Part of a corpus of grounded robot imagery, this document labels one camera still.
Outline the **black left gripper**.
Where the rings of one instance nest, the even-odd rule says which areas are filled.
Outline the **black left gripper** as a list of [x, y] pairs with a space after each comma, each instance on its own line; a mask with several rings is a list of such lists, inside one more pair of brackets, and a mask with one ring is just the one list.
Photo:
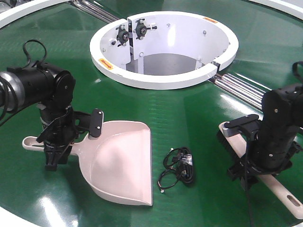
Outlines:
[[70, 144], [89, 131], [91, 114], [75, 111], [69, 105], [63, 109], [48, 106], [40, 110], [40, 116], [43, 131], [36, 141], [45, 145], [45, 170], [56, 171], [58, 165], [67, 164]]

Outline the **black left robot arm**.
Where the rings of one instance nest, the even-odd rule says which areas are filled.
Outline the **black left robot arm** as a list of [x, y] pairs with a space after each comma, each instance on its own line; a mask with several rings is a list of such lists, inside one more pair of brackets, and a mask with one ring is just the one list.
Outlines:
[[55, 171], [66, 164], [71, 144], [90, 131], [91, 114], [71, 106], [75, 79], [67, 70], [49, 63], [25, 68], [8, 68], [0, 74], [1, 118], [38, 104], [43, 131], [36, 141], [43, 143], [45, 169]]

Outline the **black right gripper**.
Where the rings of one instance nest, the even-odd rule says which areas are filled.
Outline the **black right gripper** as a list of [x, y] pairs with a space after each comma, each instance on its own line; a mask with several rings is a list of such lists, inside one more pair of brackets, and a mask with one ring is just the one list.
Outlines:
[[229, 177], [232, 180], [243, 178], [250, 181], [257, 175], [276, 175], [290, 168], [291, 157], [301, 149], [298, 143], [294, 142], [298, 131], [298, 126], [228, 126], [228, 134], [239, 135], [246, 141], [243, 155], [238, 156], [233, 149], [235, 163], [227, 170]]

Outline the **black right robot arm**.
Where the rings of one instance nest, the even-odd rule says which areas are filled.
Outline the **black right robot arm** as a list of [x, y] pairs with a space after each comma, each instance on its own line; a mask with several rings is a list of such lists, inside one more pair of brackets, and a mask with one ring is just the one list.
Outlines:
[[263, 119], [249, 114], [224, 124], [229, 135], [240, 134], [245, 154], [227, 170], [232, 180], [277, 175], [292, 167], [291, 158], [302, 150], [294, 141], [303, 126], [303, 87], [293, 84], [266, 92], [261, 101]]

